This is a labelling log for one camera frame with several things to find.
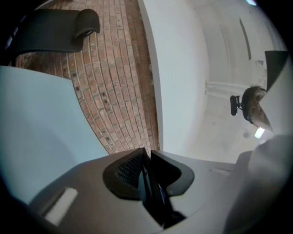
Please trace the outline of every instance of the light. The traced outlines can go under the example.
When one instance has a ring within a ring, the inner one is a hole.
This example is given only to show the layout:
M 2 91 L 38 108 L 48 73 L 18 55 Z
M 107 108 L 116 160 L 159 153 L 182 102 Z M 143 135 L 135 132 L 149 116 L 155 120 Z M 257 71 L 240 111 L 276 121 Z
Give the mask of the light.
M 253 0 L 246 0 L 250 5 L 256 5 L 256 2 Z
M 256 133 L 255 133 L 255 137 L 260 139 L 262 134 L 264 134 L 265 130 L 263 128 L 259 128 Z

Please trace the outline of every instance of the light blue panel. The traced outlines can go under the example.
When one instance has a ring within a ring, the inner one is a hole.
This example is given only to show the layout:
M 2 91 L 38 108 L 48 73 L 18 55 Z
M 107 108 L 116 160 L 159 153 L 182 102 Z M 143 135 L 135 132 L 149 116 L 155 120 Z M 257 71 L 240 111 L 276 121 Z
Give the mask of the light blue panel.
M 1 173 L 26 203 L 73 166 L 108 155 L 70 80 L 0 66 L 0 113 Z

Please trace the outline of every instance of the brick wall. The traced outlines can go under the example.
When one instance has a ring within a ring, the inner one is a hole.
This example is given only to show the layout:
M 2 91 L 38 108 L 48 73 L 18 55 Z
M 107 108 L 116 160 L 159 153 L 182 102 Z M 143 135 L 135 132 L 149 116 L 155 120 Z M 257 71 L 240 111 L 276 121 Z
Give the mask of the brick wall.
M 49 8 L 91 8 L 101 33 L 78 53 L 28 53 L 17 66 L 71 79 L 96 136 L 109 154 L 158 149 L 157 114 L 147 40 L 137 0 L 55 1 Z

